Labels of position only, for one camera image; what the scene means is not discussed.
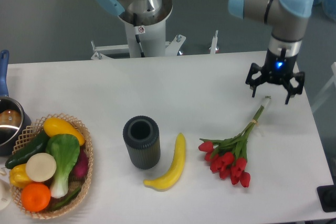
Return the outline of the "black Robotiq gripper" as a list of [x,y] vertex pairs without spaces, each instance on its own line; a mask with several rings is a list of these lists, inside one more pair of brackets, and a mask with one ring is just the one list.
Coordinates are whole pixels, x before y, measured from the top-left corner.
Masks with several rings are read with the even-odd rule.
[[284,49],[281,49],[280,55],[268,49],[262,67],[252,63],[245,81],[253,91],[252,97],[255,97],[257,87],[264,83],[282,85],[287,90],[285,104],[288,104],[290,98],[293,98],[296,94],[301,95],[305,72],[293,72],[297,56],[286,56]]

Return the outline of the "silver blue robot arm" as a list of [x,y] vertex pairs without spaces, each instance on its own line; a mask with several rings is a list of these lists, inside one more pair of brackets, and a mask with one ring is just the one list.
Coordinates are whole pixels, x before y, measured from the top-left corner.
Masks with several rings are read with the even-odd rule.
[[[166,20],[172,0],[96,0],[125,27],[132,58],[176,55],[185,41],[177,35],[166,41]],[[253,91],[264,83],[283,86],[289,98],[303,91],[305,74],[294,72],[313,0],[228,0],[231,15],[249,18],[272,27],[265,63],[253,63],[246,83]]]

